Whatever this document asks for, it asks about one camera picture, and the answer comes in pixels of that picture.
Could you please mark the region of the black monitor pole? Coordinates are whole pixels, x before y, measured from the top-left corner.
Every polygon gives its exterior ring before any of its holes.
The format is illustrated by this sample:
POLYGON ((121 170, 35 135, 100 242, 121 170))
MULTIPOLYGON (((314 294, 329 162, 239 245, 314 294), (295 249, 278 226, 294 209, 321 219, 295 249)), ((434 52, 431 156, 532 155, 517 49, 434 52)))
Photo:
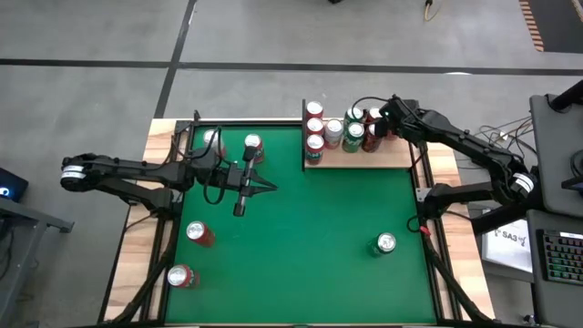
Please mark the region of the black monitor pole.
POLYGON ((567 113, 573 105, 583 106, 583 79, 558 96, 547 95, 547 103, 558 113, 567 113))

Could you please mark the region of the grey keyboard desk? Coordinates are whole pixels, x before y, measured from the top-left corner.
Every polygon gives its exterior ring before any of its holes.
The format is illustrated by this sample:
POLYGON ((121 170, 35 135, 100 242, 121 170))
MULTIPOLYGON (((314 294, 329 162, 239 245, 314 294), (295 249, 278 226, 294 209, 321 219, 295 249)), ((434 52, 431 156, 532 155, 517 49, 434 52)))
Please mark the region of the grey keyboard desk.
POLYGON ((583 220, 530 210, 527 212, 527 224, 537 321, 557 328, 583 328, 583 286, 546 281, 543 278, 537 246, 537 230, 583 234, 583 220))

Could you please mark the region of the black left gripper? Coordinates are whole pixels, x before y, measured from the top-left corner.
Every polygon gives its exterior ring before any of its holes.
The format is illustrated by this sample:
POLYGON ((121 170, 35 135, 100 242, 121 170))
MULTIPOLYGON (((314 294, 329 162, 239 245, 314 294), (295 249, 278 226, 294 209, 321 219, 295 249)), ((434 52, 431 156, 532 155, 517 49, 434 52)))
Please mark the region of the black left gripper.
POLYGON ((244 215, 247 198, 264 192, 276 191, 278 189, 275 184, 262 178, 256 170, 253 170, 255 154, 255 147, 246 146, 242 156, 244 168, 241 169, 236 163, 232 163, 227 169, 225 169, 226 177, 224 178, 223 183, 224 188, 238 192, 238 198, 233 209, 234 216, 244 215), (251 186, 251 181, 257 182, 266 187, 251 186))

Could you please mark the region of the silver and red can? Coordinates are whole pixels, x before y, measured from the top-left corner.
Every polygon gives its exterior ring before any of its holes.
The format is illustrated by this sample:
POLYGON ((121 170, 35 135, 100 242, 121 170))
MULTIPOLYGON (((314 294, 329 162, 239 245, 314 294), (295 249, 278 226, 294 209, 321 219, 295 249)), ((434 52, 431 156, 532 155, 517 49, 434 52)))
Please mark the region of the silver and red can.
POLYGON ((203 135, 204 145, 210 147, 218 156, 226 158, 227 148, 220 128, 207 130, 203 135))

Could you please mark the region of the backlit black keyboard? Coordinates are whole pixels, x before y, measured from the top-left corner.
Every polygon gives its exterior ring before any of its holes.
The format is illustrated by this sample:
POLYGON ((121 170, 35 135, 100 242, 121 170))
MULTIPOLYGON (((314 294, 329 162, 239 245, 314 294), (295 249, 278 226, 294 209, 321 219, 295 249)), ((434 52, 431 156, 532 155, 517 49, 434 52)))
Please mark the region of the backlit black keyboard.
POLYGON ((583 234, 537 230, 537 246, 546 281, 583 286, 583 234))

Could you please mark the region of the white SA3 sign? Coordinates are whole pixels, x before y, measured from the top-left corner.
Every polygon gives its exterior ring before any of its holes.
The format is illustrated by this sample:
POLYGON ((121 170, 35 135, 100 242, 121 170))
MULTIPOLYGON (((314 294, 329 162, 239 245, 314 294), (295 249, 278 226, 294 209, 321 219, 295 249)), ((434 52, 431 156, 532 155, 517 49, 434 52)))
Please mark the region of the white SA3 sign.
POLYGON ((532 272, 532 258, 527 221, 516 220, 485 233, 482 239, 482 259, 495 264, 532 272))

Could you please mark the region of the white raspberry seltzer can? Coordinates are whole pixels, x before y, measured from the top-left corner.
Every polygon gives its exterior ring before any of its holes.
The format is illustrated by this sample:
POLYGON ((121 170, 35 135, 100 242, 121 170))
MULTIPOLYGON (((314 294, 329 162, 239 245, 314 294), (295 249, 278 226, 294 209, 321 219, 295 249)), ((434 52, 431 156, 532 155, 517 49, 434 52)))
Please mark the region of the white raspberry seltzer can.
POLYGON ((343 123, 339 119, 330 119, 325 124, 324 146, 336 149, 343 140, 343 123))

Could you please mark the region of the black metal rig frame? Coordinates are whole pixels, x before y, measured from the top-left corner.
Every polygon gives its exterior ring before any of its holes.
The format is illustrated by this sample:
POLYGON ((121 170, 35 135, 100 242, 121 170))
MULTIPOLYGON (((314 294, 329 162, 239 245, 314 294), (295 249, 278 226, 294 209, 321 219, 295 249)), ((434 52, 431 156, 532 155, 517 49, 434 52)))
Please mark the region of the black metal rig frame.
MULTIPOLYGON (((154 118, 151 120, 148 139, 143 151, 143 160, 148 162, 159 163, 171 149, 171 138, 175 135, 175 130, 182 128, 187 120, 191 118, 154 118)), ((300 128, 301 118, 203 118, 202 123, 211 125, 228 125, 245 126, 249 124, 254 127, 265 125, 272 128, 300 128)), ((394 165, 399 163, 413 163, 421 150, 411 148, 404 144, 404 141, 395 141, 393 145, 383 148, 383 152, 393 151, 395 154, 394 165)), ((461 186, 459 169, 461 168, 452 149, 437 143, 428 143, 426 156, 428 160, 421 160, 416 164, 417 173, 415 186, 428 187, 430 178, 432 183, 447 183, 452 186, 461 186)), ((384 165, 388 168, 389 159, 384 154, 383 159, 375 159, 375 165, 384 165)), ((133 223, 145 216, 146 209, 141 205, 132 206, 128 210, 126 224, 133 223)), ((150 267, 150 258, 154 255, 154 260, 158 260, 160 254, 166 250, 170 235, 170 222, 156 223, 154 219, 140 223, 137 228, 131 228, 129 232, 123 232, 119 242, 118 252, 108 283, 106 296, 104 296, 103 305, 97 319, 97 323, 113 320, 129 304, 131 298, 138 292, 139 287, 146 280, 150 267)), ((446 213, 441 223, 430 222, 429 229, 432 232, 432 243, 436 250, 441 250, 446 244, 450 259, 450 266, 453 275, 456 277, 461 287, 465 290, 468 297, 476 304, 478 309, 484 314, 494 317, 494 308, 491 301, 490 292, 486 284, 484 265, 481 261, 481 255, 472 226, 469 220, 457 215, 446 213)), ((459 313, 454 314, 453 298, 446 286, 442 276, 435 270, 435 277, 439 289, 439 297, 445 318, 453 319, 461 316, 469 320, 467 313, 459 305, 459 313)), ((131 322, 154 321, 161 318, 158 309, 161 307, 162 299, 166 292, 163 292, 163 281, 161 278, 154 284, 153 292, 146 296, 144 304, 149 304, 145 318, 139 319, 142 306, 131 322)))

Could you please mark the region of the black mat with orange stripes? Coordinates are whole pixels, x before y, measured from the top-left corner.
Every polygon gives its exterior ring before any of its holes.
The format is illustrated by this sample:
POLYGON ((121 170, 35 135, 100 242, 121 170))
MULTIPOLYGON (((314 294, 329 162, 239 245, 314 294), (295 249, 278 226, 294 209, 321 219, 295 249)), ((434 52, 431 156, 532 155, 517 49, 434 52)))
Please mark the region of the black mat with orange stripes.
POLYGON ((583 0, 518 0, 538 52, 583 54, 583 0))

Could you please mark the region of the green table mat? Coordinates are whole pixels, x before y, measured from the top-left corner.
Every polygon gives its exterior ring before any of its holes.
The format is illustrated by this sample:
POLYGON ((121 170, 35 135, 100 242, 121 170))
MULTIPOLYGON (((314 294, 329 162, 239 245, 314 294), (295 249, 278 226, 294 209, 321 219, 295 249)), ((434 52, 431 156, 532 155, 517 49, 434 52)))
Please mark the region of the green table mat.
POLYGON ((196 186, 182 224, 205 222, 205 248, 179 234, 175 261, 200 276, 169 293, 168 323, 433 323, 433 297, 407 169, 303 169, 298 128, 258 127, 258 173, 278 189, 252 197, 196 186), (381 232, 390 254, 367 246, 381 232))

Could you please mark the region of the grey side table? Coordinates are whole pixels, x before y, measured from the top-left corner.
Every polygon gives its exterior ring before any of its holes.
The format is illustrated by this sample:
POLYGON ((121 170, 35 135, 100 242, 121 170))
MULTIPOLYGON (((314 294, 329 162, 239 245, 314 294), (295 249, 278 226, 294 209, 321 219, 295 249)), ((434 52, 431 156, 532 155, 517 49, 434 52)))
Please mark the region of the grey side table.
POLYGON ((62 233, 74 223, 0 198, 0 328, 7 328, 16 299, 49 227, 62 233))

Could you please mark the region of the wooden shelf with black frame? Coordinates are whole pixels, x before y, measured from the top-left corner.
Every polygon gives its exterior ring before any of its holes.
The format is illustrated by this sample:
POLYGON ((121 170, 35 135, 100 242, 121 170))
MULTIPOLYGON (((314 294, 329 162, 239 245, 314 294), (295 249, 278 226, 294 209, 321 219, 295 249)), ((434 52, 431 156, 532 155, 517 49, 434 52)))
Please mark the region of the wooden shelf with black frame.
POLYGON ((416 149, 408 141, 398 138, 381 142, 379 148, 373 152, 358 149, 354 153, 345 152, 341 146, 336 149, 322 149, 322 160, 313 164, 307 158, 307 138, 309 132, 307 121, 306 99, 302 100, 301 118, 301 158, 303 169, 410 169, 414 163, 420 164, 417 159, 425 156, 424 150, 416 149))

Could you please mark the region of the black device with blue light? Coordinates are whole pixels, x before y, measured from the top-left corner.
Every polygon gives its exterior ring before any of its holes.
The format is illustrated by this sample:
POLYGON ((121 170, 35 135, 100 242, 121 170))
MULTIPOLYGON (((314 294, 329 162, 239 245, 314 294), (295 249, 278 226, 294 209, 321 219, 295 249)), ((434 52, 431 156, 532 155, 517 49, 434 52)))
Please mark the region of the black device with blue light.
POLYGON ((27 187, 28 181, 26 179, 0 168, 0 197, 20 202, 27 187))

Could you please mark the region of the black support beam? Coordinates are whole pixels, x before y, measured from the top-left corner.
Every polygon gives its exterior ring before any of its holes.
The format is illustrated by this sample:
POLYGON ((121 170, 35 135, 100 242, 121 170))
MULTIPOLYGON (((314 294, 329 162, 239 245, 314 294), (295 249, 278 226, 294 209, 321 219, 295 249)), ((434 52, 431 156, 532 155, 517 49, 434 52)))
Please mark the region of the black support beam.
POLYGON ((543 210, 544 208, 542 191, 535 189, 524 201, 498 207, 471 219, 470 222, 474 234, 480 235, 525 218, 528 210, 543 210))

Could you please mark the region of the black desk accessory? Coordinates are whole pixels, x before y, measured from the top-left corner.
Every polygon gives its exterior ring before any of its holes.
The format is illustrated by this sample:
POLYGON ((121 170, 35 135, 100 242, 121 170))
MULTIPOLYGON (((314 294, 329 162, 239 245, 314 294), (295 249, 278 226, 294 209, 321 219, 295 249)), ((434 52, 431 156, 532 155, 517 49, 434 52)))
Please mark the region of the black desk accessory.
POLYGON ((583 195, 583 149, 574 153, 569 160, 572 178, 561 182, 563 190, 574 190, 583 195))

